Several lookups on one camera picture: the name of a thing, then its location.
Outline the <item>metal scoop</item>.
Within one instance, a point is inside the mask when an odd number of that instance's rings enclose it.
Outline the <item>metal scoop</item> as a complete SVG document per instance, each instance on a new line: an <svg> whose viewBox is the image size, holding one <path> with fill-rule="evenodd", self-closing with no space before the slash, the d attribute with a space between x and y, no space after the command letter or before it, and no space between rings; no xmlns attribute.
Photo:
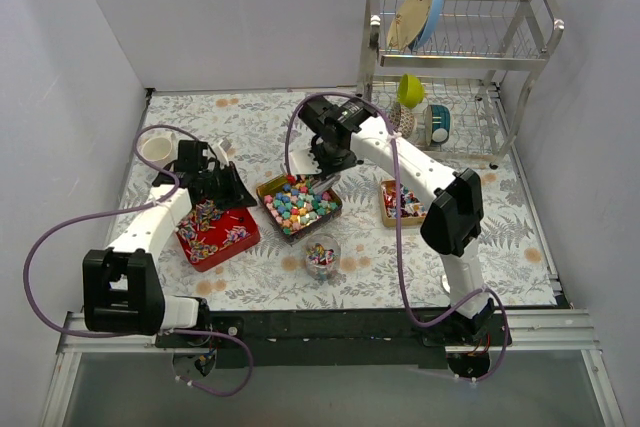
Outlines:
<svg viewBox="0 0 640 427"><path fill-rule="evenodd" d="M330 190L333 185L341 179L339 173L334 173L327 176L314 176L311 181L311 188L314 193L321 195L324 192Z"/></svg>

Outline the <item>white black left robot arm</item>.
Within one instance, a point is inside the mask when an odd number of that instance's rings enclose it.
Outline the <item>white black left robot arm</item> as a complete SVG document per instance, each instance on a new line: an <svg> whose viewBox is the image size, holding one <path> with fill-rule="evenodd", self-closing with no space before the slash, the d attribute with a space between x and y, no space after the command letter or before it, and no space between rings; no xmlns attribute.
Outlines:
<svg viewBox="0 0 640 427"><path fill-rule="evenodd" d="M193 347L213 333L203 300L164 294L156 263L166 243L178 237L186 255L199 263L249 235L247 216L224 231L232 211L256 206L228 158L227 139L214 145L182 140L177 158L152 184L149 208L103 250L83 259L85 324L93 332L153 335L178 329Z"/></svg>

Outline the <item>green tin of star candies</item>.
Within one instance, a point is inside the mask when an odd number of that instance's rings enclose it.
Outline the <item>green tin of star candies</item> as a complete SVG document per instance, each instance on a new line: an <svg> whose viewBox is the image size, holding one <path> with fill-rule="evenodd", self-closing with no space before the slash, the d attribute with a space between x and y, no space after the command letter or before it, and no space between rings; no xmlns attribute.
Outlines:
<svg viewBox="0 0 640 427"><path fill-rule="evenodd" d="M343 202L337 193L316 190L312 180L311 176L284 174L256 188L271 224L288 244L341 215Z"/></svg>

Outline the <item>red tin of swirl lollipops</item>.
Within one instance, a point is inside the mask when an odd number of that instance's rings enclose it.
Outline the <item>red tin of swirl lollipops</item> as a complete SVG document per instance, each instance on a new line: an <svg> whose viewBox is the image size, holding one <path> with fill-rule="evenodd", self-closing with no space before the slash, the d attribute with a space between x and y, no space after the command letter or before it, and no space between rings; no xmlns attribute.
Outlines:
<svg viewBox="0 0 640 427"><path fill-rule="evenodd" d="M260 241L247 208L218 209L212 201L197 204L178 224L176 236L189 264L208 271Z"/></svg>

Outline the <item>clear glass jar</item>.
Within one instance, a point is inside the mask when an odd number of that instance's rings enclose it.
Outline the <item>clear glass jar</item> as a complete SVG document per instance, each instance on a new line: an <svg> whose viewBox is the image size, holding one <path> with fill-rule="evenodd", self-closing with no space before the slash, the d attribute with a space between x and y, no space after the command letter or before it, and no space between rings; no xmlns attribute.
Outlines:
<svg viewBox="0 0 640 427"><path fill-rule="evenodd" d="M305 270L315 280L328 281L339 270L341 248L330 235L310 236L304 244L303 253Z"/></svg>

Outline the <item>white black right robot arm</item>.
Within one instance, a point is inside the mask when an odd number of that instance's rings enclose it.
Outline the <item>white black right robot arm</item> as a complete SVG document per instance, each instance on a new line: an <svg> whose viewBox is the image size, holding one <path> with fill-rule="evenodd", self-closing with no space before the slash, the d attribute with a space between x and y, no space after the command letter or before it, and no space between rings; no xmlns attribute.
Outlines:
<svg viewBox="0 0 640 427"><path fill-rule="evenodd" d="M308 148L285 152L292 175L311 175L326 190L340 173L364 161L389 173L397 188L412 190L427 209L420 234L440 255L449 282L450 307L430 321L415 315L420 330L437 327L464 344L475 344L489 331L497 305L486 287L478 257L478 237L484 215L479 175L457 172L439 163L395 131L389 117L364 98L346 94L341 105L334 93L316 93L295 108L293 119L313 133Z"/></svg>

